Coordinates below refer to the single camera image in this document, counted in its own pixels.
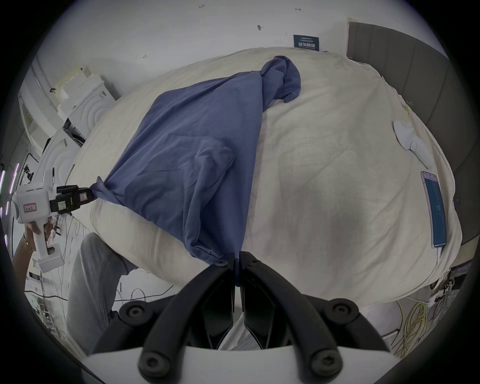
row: bed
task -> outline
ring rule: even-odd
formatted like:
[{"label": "bed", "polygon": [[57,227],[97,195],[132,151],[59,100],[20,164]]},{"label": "bed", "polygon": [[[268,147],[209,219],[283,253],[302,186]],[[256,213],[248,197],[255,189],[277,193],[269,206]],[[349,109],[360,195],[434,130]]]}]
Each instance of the bed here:
[{"label": "bed", "polygon": [[393,29],[349,23],[347,56],[369,63],[425,123],[455,177],[462,247],[452,266],[471,260],[480,233],[480,134],[477,107],[452,63],[427,44]]},{"label": "bed", "polygon": [[[363,44],[358,31],[350,25],[353,56]],[[414,112],[415,102],[399,96],[373,65],[358,62],[369,58],[255,48],[162,75],[104,115],[68,183],[87,186],[97,176],[106,178],[159,94],[260,70],[275,55],[294,62],[302,90],[292,102],[274,102],[264,112],[243,249],[302,293],[345,297],[359,306],[395,300],[439,279],[462,241],[452,160]],[[397,119],[414,125],[435,159],[447,214],[448,243],[441,255],[430,244],[420,179],[425,168],[396,141],[391,122]],[[177,239],[122,206],[98,199],[74,215],[113,250],[178,286],[207,267]]]}]

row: label sticker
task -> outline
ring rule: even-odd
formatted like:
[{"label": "label sticker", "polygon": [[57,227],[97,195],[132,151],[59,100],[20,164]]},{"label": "label sticker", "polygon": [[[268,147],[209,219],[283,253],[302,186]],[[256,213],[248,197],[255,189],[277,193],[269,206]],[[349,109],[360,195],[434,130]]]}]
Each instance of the label sticker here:
[{"label": "label sticker", "polygon": [[295,48],[311,49],[314,51],[320,50],[320,43],[318,37],[293,35],[293,46]]},{"label": "label sticker", "polygon": [[35,203],[24,204],[24,212],[34,212],[34,211],[36,211]]}]

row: cable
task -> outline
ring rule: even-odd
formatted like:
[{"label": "cable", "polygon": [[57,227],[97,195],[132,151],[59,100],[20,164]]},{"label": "cable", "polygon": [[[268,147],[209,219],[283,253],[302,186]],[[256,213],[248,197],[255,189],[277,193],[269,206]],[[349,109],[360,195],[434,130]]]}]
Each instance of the cable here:
[{"label": "cable", "polygon": [[30,293],[33,293],[33,294],[35,294],[35,295],[37,295],[37,296],[43,297],[44,299],[51,299],[51,298],[53,298],[53,297],[56,297],[56,298],[58,298],[58,299],[60,299],[60,300],[65,300],[65,301],[68,301],[68,299],[66,299],[66,298],[63,298],[62,296],[57,296],[57,295],[44,296],[44,295],[40,295],[40,294],[39,294],[39,293],[37,293],[37,292],[30,291],[30,290],[25,290],[24,292],[30,292]]},{"label": "cable", "polygon": [[165,292],[160,293],[159,295],[150,295],[150,296],[145,296],[144,299],[147,299],[149,297],[157,297],[157,296],[163,296],[165,295],[168,291],[170,291],[173,288],[173,285],[170,286],[169,289],[167,289]]},{"label": "cable", "polygon": [[[43,275],[42,275],[42,271],[40,271],[40,283],[42,285],[42,292],[43,294],[45,294],[45,288],[43,287]],[[57,288],[57,285],[55,284],[55,281],[53,282],[53,286],[55,287],[55,290],[57,291],[57,294],[58,294],[58,298],[59,299],[63,299],[65,301],[68,301],[67,299],[64,299],[63,297],[61,297],[61,295],[59,294],[59,289]],[[60,302],[60,306],[61,306],[61,312],[63,314],[63,319],[65,320],[65,324],[67,323],[67,318],[65,317],[65,308],[63,307],[63,303]]]},{"label": "cable", "polygon": [[78,226],[78,231],[75,232],[75,236],[78,236],[78,234],[80,233],[80,226]]},{"label": "cable", "polygon": [[145,292],[143,292],[143,290],[140,289],[140,288],[135,288],[135,289],[132,291],[132,293],[130,294],[130,300],[133,300],[133,293],[134,293],[137,289],[138,289],[140,292],[143,293],[144,301],[146,301],[146,300],[145,300],[145,299],[146,299]]},{"label": "cable", "polygon": [[52,241],[55,241],[55,236],[57,235],[57,229],[59,228],[59,219],[61,215],[57,213],[57,216],[55,217],[55,225],[53,226],[53,235],[52,235]]},{"label": "cable", "polygon": [[452,285],[453,285],[453,283],[448,285],[447,291],[444,293],[442,298],[435,303],[435,306],[432,309],[429,310],[428,316],[427,316],[427,319],[429,321],[435,320],[438,317],[438,315],[440,315],[442,313],[442,310],[446,308],[448,296],[449,296],[450,292],[452,291],[452,289],[451,289]]},{"label": "cable", "polygon": [[[400,305],[400,303],[398,302],[398,300],[396,300],[396,303],[398,305],[398,307],[400,308],[400,315],[402,316],[402,321],[400,322],[400,327],[398,327],[399,329],[402,329],[402,326],[403,326],[403,310],[402,310],[402,306]],[[398,331],[398,333],[395,335],[395,338],[393,339],[393,341],[390,343],[390,347],[393,345],[393,343],[395,343],[395,340],[396,338],[398,337],[398,335],[400,334],[400,331]]]},{"label": "cable", "polygon": [[[68,235],[70,234],[70,228],[72,227],[73,219],[74,219],[74,217],[72,216],[72,220],[70,221],[70,225],[68,226],[67,234],[65,235],[65,247],[63,248],[63,260],[64,261],[65,261],[65,254],[67,252]],[[65,264],[62,265],[62,268],[61,268],[60,290],[62,290],[62,286],[63,286],[63,269],[64,269],[64,266],[65,266]]]},{"label": "cable", "polygon": [[409,299],[409,300],[416,301],[417,303],[428,304],[427,301],[417,300],[417,299],[414,299],[414,298],[412,298],[412,297],[405,296],[404,298],[405,298],[405,299]]},{"label": "cable", "polygon": [[123,299],[122,299],[122,297],[121,297],[121,293],[120,293],[120,291],[119,291],[118,289],[117,289],[117,293],[119,294],[119,296],[120,296],[120,301],[121,301],[121,304],[123,305]]},{"label": "cable", "polygon": [[59,282],[60,282],[60,293],[59,293],[59,290],[58,288],[55,286],[55,289],[57,290],[57,293],[59,293],[59,295],[63,295],[63,290],[62,290],[62,283],[61,283],[61,277],[60,277],[60,270],[57,268],[57,275],[59,276]]},{"label": "cable", "polygon": [[426,306],[423,302],[417,302],[405,320],[402,338],[392,346],[392,350],[397,347],[394,355],[404,359],[426,337],[428,331]]},{"label": "cable", "polygon": [[[163,295],[165,295],[168,291],[170,291],[172,288],[173,288],[173,285],[171,285],[170,288],[168,288],[165,292],[160,293],[159,295],[150,295],[150,296],[145,296],[145,295],[144,295],[144,298],[147,299],[147,298],[149,298],[149,297],[163,296]],[[35,294],[35,295],[37,295],[37,296],[43,297],[44,299],[51,299],[51,298],[56,297],[56,298],[61,299],[61,300],[64,300],[64,301],[68,301],[68,299],[63,298],[62,296],[57,296],[57,295],[44,296],[44,295],[41,295],[41,294],[39,294],[39,293],[37,293],[37,292],[35,292],[35,291],[30,291],[30,290],[25,290],[24,292],[33,293],[33,294]],[[119,300],[114,300],[114,301],[121,301],[122,304],[123,304],[124,301],[133,301],[133,300],[137,300],[137,299],[125,300],[125,299],[120,298]]]}]

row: blue cloth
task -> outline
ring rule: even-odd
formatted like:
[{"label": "blue cloth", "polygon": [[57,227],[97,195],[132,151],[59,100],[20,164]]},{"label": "blue cloth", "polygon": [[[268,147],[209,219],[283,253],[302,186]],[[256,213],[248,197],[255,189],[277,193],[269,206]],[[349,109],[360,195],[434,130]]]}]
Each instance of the blue cloth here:
[{"label": "blue cloth", "polygon": [[260,72],[165,92],[93,193],[153,222],[209,264],[239,252],[262,112],[299,92],[300,74],[284,56]]}]

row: yellow cable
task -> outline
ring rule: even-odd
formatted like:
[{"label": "yellow cable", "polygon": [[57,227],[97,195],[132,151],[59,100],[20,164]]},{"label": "yellow cable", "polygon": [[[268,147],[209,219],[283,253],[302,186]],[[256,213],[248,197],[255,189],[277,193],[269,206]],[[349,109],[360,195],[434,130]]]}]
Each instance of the yellow cable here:
[{"label": "yellow cable", "polygon": [[[403,323],[402,307],[398,301],[397,304],[401,311]],[[392,343],[392,350],[396,347],[394,352],[395,356],[404,359],[425,338],[428,329],[429,323],[427,320],[426,306],[422,302],[417,302],[405,320],[402,330],[402,338],[398,340],[395,345]]]}]

